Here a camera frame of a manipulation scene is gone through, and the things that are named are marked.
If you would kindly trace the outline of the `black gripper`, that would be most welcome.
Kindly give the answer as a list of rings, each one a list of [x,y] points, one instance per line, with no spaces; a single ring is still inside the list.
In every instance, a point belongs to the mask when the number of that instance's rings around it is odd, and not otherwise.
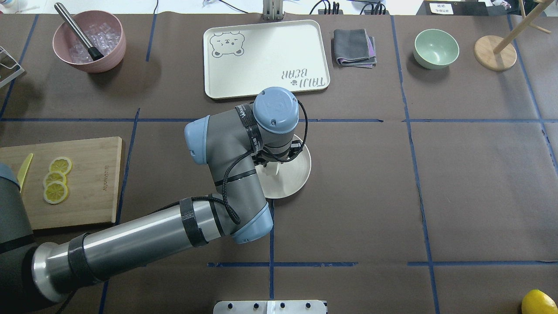
[[[268,148],[264,148],[254,156],[254,165],[263,165],[267,167],[269,162],[287,163],[291,162],[301,153],[301,148],[289,148],[281,154],[273,154]]]

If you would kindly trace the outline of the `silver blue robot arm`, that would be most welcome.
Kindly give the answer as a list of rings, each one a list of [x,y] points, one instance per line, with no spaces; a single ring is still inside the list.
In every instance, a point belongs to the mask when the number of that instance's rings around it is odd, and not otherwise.
[[[1,312],[19,314],[62,303],[75,292],[222,236],[238,244],[268,234],[273,220],[256,165],[293,161],[302,103],[285,88],[266,88],[251,103],[185,126],[195,163],[211,170],[217,193],[185,198],[118,226],[37,244],[21,187],[1,164]]]

